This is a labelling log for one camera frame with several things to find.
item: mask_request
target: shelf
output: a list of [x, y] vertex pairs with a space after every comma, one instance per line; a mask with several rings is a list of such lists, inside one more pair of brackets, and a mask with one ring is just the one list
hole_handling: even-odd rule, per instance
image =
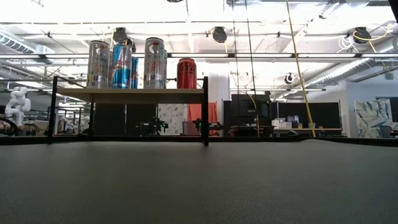
[[203, 89], [87, 89], [59, 88], [58, 93], [95, 103], [203, 103]]

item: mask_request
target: red can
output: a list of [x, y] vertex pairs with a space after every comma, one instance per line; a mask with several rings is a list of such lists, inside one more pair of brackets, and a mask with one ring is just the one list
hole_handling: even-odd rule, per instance
[[197, 65], [194, 59], [183, 58], [178, 61], [177, 88], [197, 88]]

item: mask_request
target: dark gray mat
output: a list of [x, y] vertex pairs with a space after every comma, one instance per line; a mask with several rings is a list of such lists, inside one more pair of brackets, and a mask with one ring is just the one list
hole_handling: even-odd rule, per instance
[[398, 223], [398, 149], [0, 146], [0, 223]]

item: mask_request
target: chair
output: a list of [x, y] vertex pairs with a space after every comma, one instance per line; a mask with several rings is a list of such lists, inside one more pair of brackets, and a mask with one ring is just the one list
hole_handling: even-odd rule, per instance
[[382, 138], [394, 138], [391, 136], [392, 128], [390, 126], [380, 126]]

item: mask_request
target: white robot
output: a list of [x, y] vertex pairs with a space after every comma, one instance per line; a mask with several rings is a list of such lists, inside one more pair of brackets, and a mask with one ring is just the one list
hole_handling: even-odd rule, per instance
[[15, 122], [17, 126], [22, 125], [25, 112], [30, 111], [30, 99], [25, 97], [26, 93], [26, 87], [15, 87], [10, 94], [10, 102], [6, 105], [6, 118]]

